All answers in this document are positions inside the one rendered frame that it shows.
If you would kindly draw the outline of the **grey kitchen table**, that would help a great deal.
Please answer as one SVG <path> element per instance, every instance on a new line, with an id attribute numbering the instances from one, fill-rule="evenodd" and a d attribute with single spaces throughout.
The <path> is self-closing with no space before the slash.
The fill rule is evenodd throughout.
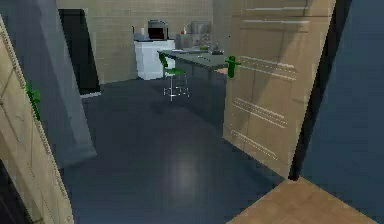
<path id="1" fill-rule="evenodd" d="M 160 50 L 159 54 L 191 66 L 187 79 L 192 108 L 221 126 L 224 123 L 226 75 L 219 69 L 226 67 L 224 56 L 212 55 L 208 51 L 186 50 Z"/>

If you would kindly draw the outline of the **white kitchen cabinet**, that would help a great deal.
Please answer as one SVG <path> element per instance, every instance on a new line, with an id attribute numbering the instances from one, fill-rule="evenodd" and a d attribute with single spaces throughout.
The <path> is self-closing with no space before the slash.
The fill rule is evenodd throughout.
<path id="1" fill-rule="evenodd" d="M 163 67 L 159 59 L 159 51 L 175 48 L 173 40 L 135 41 L 135 55 L 138 76 L 144 80 L 163 77 Z"/>

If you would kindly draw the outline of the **green stool with metal legs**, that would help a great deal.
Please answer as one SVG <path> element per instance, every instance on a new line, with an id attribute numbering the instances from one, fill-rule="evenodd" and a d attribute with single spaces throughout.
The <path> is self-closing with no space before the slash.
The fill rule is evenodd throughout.
<path id="1" fill-rule="evenodd" d="M 159 52 L 159 60 L 162 65 L 163 77 L 169 79 L 169 86 L 163 89 L 163 95 L 168 96 L 170 101 L 173 101 L 174 97 L 186 95 L 190 97 L 188 79 L 186 73 L 180 68 L 170 68 L 164 53 Z M 173 78 L 177 76 L 184 76 L 184 84 L 182 86 L 175 86 L 173 84 Z"/>

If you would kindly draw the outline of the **tan wooden room door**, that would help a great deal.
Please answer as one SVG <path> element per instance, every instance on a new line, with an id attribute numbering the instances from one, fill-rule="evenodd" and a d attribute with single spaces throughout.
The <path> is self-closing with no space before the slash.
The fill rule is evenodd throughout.
<path id="1" fill-rule="evenodd" d="M 289 176 L 336 0 L 232 0 L 223 138 Z"/>
<path id="2" fill-rule="evenodd" d="M 0 15 L 0 161 L 31 224 L 75 224 L 71 202 Z"/>

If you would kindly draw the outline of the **grey microwave oven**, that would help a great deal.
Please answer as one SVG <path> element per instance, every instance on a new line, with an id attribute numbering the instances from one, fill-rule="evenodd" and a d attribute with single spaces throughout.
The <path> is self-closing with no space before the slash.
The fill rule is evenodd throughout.
<path id="1" fill-rule="evenodd" d="M 162 20 L 149 20 L 148 36 L 150 39 L 167 40 L 169 38 L 168 23 Z"/>

